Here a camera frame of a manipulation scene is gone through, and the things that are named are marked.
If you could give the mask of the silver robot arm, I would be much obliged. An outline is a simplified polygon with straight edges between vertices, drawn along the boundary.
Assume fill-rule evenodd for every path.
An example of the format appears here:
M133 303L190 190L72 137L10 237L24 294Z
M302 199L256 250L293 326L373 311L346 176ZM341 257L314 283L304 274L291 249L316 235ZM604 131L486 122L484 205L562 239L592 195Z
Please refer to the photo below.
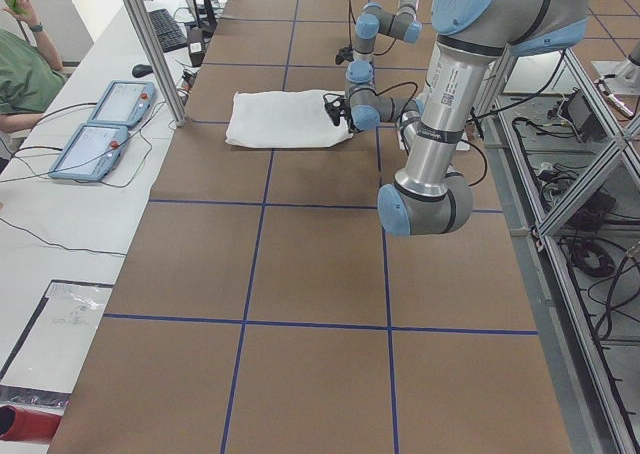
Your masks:
M378 35L417 41L419 0L399 0L394 13L375 3L364 7L346 73L346 117L360 131L393 122L409 145L406 165L378 194L378 214L388 233L448 233L469 219L471 189L451 161L488 65L503 53L524 57L577 44L586 32L588 4L433 0L436 43L423 93L415 100L376 96L371 62Z
M364 60L371 62L376 56L375 43L378 35L387 36L414 44L421 33L418 21L420 0L398 0L395 12L386 11L375 2L366 4L361 14L355 18L352 8L348 17L354 22L355 32L349 31L349 45L341 48L335 57L335 64Z

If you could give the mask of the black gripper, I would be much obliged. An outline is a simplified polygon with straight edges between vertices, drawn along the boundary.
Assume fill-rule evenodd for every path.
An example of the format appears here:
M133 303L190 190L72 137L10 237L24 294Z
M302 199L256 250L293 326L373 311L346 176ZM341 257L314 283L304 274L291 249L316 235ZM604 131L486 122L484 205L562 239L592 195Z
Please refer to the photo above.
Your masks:
M348 126L348 129L349 129L350 133L360 133L361 132L361 130L357 127L357 125L356 125L356 123L354 121L354 118L353 118L353 115L352 115L352 110L348 105L346 105L344 107L344 118L345 118L345 121L347 123L347 126Z

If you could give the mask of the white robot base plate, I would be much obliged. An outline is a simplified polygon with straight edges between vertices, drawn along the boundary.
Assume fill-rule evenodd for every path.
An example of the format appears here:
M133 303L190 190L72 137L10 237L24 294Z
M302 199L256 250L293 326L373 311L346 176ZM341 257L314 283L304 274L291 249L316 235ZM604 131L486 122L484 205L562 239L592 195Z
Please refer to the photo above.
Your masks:
M396 132L400 146L410 152L418 139L433 141L444 146L454 147L457 151L468 151L470 143L463 131L443 131L426 125L418 117L401 119L396 123Z

